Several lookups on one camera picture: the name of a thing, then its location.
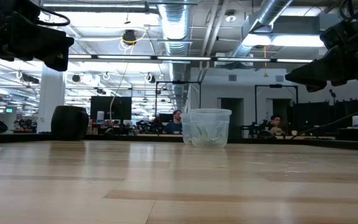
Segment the black cylinder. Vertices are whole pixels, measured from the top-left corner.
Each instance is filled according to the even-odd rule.
[[[84,138],[89,117],[85,108],[57,106],[53,112],[50,129],[57,140],[77,141]]]

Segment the man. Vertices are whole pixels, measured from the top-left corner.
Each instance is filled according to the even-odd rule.
[[[273,115],[270,118],[270,122],[267,124],[268,130],[271,131],[273,134],[281,134],[281,133],[283,133],[281,128],[278,127],[280,122],[281,122],[281,116],[280,115]]]
[[[168,123],[165,127],[165,133],[167,134],[180,134],[181,132],[181,110],[175,110],[173,112],[173,122]]]

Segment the ceiling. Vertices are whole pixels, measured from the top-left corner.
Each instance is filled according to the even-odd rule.
[[[52,3],[78,3],[72,1],[54,1]],[[261,1],[230,1],[227,9],[235,10],[236,20],[227,22],[223,20],[218,32],[218,40],[213,45],[212,54],[227,53],[234,50],[242,42],[242,25],[246,15],[259,10]],[[213,2],[210,0],[201,1],[191,7],[190,19],[190,55],[199,56],[206,33],[206,25],[210,19],[210,11]],[[316,17],[322,11],[332,7],[330,13],[335,14],[337,1],[293,1],[282,16],[306,16]],[[54,27],[63,30],[76,39],[75,44],[70,48],[71,54],[133,54],[133,55],[165,55],[165,46],[160,40],[163,39],[161,18],[157,14],[144,13],[115,13],[115,12],[59,12],[70,18],[71,24],[66,27]],[[57,22],[56,16],[42,15],[42,19],[49,22]],[[134,29],[135,35],[140,39],[133,49],[122,49],[121,35],[125,30]],[[325,53],[324,47],[283,47],[268,45],[265,48],[254,47],[250,54],[254,57],[275,57],[275,58],[320,58]],[[20,113],[33,114],[37,112],[39,104],[40,85],[23,82],[20,77],[22,74],[30,75],[42,82],[42,66],[39,61],[7,62],[0,60],[0,85],[6,86],[0,90],[0,105],[19,105]],[[213,65],[206,73],[203,84],[205,85],[254,85],[262,83],[275,83],[276,75],[284,75],[286,69],[294,68],[296,65],[281,65],[275,68],[274,65],[267,66],[269,77],[264,77],[265,65],[249,66],[246,69],[228,71],[225,69],[213,68]],[[113,62],[69,62],[67,75],[66,104],[80,105],[88,107],[90,105],[90,96],[98,95],[95,89],[89,87],[98,85],[103,87],[118,87],[121,81],[121,88],[124,90],[111,91],[110,94],[134,97],[134,108],[138,110],[141,116],[151,115],[154,112],[152,100],[154,100],[155,84],[145,80],[145,75],[155,75],[156,80],[170,81],[170,71],[168,63],[113,63]],[[191,80],[197,80],[199,68],[191,69]],[[227,75],[236,74],[237,82],[229,82]],[[73,82],[74,75],[82,78],[81,82]],[[163,91],[158,100],[164,99],[161,106],[161,112],[170,113],[175,108],[172,91],[169,91],[170,85],[166,86],[167,91]]]

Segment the clear plastic container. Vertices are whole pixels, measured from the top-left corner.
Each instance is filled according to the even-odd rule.
[[[186,145],[192,145],[191,143],[191,124],[190,114],[181,114],[181,132],[183,135],[183,142]]]
[[[221,149],[227,144],[231,110],[190,111],[191,141],[195,147]]]

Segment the white column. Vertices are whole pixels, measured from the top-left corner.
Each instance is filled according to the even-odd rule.
[[[66,74],[43,65],[37,132],[50,131],[56,106],[64,105]]]
[[[6,124],[7,126],[7,133],[13,133],[13,130],[14,129],[14,121],[16,120],[16,113],[17,111],[17,107],[15,106],[7,106],[6,107],[6,111],[5,111],[5,116],[4,116],[4,123]]]

